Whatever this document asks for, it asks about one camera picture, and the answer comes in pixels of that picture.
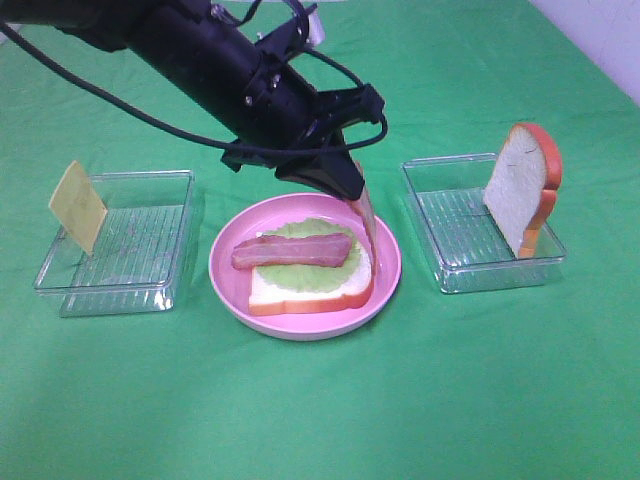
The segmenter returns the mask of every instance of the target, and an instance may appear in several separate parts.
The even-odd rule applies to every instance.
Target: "pink plate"
[[[250,315],[250,271],[231,266],[233,247],[258,232],[308,217],[344,225],[353,230],[363,245],[369,245],[360,217],[344,202],[321,193],[294,193],[257,203],[236,215],[213,242],[209,255],[213,288],[241,322],[259,332],[289,340],[319,340],[342,335],[372,319],[398,285],[402,269],[400,249],[389,227],[376,217],[378,268],[373,293],[363,307],[330,313]]]

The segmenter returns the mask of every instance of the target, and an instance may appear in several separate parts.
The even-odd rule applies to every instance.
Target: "toy bread slice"
[[[517,258],[533,257],[562,180],[562,156],[533,123],[515,124],[484,191],[484,203]]]
[[[260,270],[254,268],[251,272],[249,313],[321,313],[362,307],[371,296],[373,275],[371,261],[364,246],[356,241],[354,248],[360,252],[360,260],[355,271],[341,285],[328,292],[296,291],[269,283],[260,275]]]

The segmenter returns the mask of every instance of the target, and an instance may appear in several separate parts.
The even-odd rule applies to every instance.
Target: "green tablecloth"
[[[229,4],[238,14],[246,4]],[[315,343],[257,333],[207,275],[245,207],[304,190],[156,131],[0,48],[0,478],[623,479],[640,475],[636,284],[640,110],[529,3],[322,3],[321,47],[387,101],[387,139],[356,156],[403,251],[396,295]],[[286,7],[265,3],[255,31]],[[232,139],[130,52],[23,33],[142,109]],[[318,88],[348,82],[309,58]],[[551,224],[563,280],[443,295],[405,208],[400,164],[496,151],[544,125],[565,162]],[[356,140],[373,127],[348,133]],[[193,169],[205,201],[188,298],[169,313],[61,319],[32,288],[64,168]]]

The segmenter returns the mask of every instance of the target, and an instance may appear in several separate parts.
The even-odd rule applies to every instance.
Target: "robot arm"
[[[364,180],[342,129],[384,127],[384,100],[368,84],[318,92],[307,83],[288,61],[308,48],[316,5],[285,2],[294,16],[255,44],[209,0],[0,0],[0,18],[55,26],[104,51],[131,49],[238,136],[222,156],[230,168],[275,168],[278,179],[355,200]]]

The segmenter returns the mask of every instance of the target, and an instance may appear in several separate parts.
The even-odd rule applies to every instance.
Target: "clear plastic container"
[[[482,201],[496,154],[416,159],[402,165],[414,226],[444,293],[543,285],[560,278],[566,251],[545,223],[536,255],[516,259]]]
[[[188,247],[190,171],[107,173],[91,181],[108,214],[88,256],[58,230],[34,282],[60,316],[170,310]]]

